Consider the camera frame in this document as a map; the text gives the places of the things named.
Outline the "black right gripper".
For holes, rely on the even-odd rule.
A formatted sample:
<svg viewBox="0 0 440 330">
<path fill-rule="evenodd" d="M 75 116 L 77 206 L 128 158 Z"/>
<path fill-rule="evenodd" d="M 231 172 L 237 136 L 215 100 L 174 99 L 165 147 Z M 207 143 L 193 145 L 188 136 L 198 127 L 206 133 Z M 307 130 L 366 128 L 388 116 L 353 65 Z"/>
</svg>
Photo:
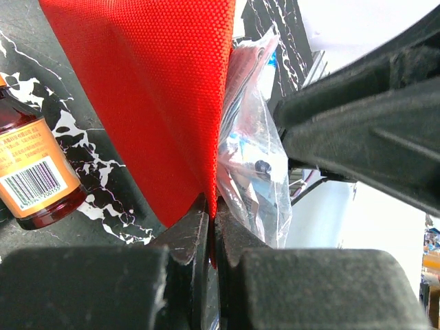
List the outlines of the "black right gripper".
<svg viewBox="0 0 440 330">
<path fill-rule="evenodd" d="M 439 9 L 274 110 L 288 158 L 439 215 Z"/>
</svg>

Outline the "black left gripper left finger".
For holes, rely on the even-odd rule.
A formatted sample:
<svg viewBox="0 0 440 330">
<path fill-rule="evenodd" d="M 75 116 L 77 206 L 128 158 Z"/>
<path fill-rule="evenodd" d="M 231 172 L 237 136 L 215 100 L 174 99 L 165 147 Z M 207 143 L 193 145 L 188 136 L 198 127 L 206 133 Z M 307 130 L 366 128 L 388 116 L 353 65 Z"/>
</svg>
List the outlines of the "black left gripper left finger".
<svg viewBox="0 0 440 330">
<path fill-rule="evenodd" d="M 2 329 L 202 329 L 208 206 L 145 246 L 38 247 L 1 264 Z"/>
</svg>

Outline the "red first aid pouch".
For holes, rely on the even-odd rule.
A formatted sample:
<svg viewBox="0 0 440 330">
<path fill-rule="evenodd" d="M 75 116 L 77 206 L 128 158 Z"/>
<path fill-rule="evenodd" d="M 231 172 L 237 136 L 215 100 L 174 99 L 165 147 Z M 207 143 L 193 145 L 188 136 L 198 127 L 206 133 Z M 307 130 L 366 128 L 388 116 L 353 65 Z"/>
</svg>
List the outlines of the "red first aid pouch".
<svg viewBox="0 0 440 330">
<path fill-rule="evenodd" d="M 204 194 L 217 143 L 233 1 L 42 1 L 93 109 L 149 206 L 174 225 Z"/>
</svg>

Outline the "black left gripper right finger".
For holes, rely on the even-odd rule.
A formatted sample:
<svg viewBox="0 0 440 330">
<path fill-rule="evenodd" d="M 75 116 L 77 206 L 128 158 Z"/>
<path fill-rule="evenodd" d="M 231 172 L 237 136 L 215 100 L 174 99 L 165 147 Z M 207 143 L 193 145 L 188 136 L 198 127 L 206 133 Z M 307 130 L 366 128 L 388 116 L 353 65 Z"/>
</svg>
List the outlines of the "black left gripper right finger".
<svg viewBox="0 0 440 330">
<path fill-rule="evenodd" d="M 427 329 L 404 270 L 381 250 L 270 248 L 217 204 L 222 329 Z"/>
</svg>

